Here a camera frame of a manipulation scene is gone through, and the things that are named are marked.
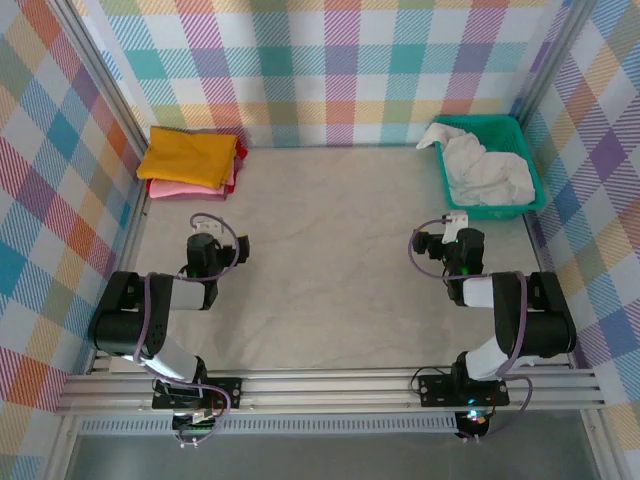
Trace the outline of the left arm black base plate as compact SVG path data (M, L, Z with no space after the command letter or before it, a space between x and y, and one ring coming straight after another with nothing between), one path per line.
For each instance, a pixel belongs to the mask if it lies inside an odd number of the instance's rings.
M242 395L242 379L239 377L206 378L203 384L224 390L231 399L231 409L238 409ZM224 398L210 389L184 387L161 380L153 383L152 408L154 410L221 410Z

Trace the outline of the aluminium side rail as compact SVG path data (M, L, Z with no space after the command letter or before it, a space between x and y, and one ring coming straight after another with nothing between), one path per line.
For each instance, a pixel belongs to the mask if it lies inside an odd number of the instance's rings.
M570 355L577 344L573 317L557 274L550 268L548 253L540 245L532 216L525 215L524 222L538 265L528 280L525 354L544 359Z
M134 208L131 211L126 236L121 245L121 251L117 257L114 271L134 271L140 250L142 237L148 215L148 193L146 183L143 180L137 182L137 196ZM107 375L113 372L122 373L134 371L134 367L126 366L124 360L113 360L112 356L92 347L84 367L84 374Z

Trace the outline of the aluminium mounting rail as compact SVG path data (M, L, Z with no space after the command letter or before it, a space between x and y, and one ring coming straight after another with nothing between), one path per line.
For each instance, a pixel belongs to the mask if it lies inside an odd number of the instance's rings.
M242 395L235 414L346 414L461 411L422 407L409 388L417 369L275 369L211 371L211 377L239 377ZM551 363L524 367L506 382L510 404L497 410L589 410L605 405L595 374ZM58 402L59 415L149 413L151 377L140 371L70 377Z

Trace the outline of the aluminium frame leg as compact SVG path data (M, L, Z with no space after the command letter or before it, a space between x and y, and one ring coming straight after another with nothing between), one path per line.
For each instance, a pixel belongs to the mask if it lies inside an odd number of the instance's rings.
M65 480L80 424L79 415L61 417L41 480Z
M589 409L580 414L601 480L632 480L607 413Z

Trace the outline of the pink folded t-shirt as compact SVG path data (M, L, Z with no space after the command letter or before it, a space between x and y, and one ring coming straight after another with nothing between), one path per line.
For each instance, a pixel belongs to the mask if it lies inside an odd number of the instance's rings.
M148 192L152 199L169 198L213 198L225 199L228 195L227 186L210 188L201 185L153 179L148 182Z

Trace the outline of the yellow folded t-shirt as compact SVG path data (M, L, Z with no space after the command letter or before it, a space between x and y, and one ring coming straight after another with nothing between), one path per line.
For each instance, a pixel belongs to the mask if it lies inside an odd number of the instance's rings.
M194 133L153 126L137 177L217 189L232 177L237 145L236 135Z

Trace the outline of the red folded t-shirt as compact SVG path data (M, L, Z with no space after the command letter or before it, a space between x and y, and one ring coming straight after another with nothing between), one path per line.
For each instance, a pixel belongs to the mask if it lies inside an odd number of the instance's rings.
M236 156L241 156L241 157L244 158L244 161L245 161L247 155L248 155L247 148L243 145L243 143L240 140L238 140L236 142L236 146L235 146L235 157ZM233 168L232 173L230 174L229 179L228 179L227 183L224 186L224 197L227 197L228 195L234 193L235 188L236 188L237 183L238 183L237 177L238 177L239 172L237 174L235 174L234 173L234 168Z

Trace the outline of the green plastic basket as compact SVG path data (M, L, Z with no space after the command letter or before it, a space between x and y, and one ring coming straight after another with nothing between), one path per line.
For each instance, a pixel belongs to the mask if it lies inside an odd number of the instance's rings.
M523 205L473 205L463 206L452 197L451 183L446 172L443 149L439 143L435 145L445 198L451 210L465 210L471 220L508 220L530 211L537 211L546 204L546 195L533 162L533 158L518 121L509 115L439 115L432 124L439 123L449 127L462 129L474 134L489 152L509 152L519 155L527 162L535 197L532 202Z

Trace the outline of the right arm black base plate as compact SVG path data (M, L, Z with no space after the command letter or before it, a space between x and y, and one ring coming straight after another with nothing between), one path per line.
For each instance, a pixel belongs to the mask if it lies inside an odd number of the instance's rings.
M460 380L452 375L418 377L422 407L502 407L510 404L504 381Z

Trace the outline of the aluminium corner post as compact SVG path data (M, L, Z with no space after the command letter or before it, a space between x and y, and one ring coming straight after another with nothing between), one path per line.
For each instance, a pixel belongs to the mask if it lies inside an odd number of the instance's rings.
M72 0L46 0L125 136L142 157L148 142Z
M559 73L586 21L598 0L549 0L549 13L545 13L533 38L533 59L510 115L525 130L535 110Z

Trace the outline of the white t-shirt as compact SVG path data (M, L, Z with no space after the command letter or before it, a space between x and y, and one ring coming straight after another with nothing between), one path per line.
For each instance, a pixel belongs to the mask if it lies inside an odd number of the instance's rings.
M478 137L442 123L431 124L418 149L441 147L449 191L460 206L527 205L535 200L528 164L510 152L490 152Z

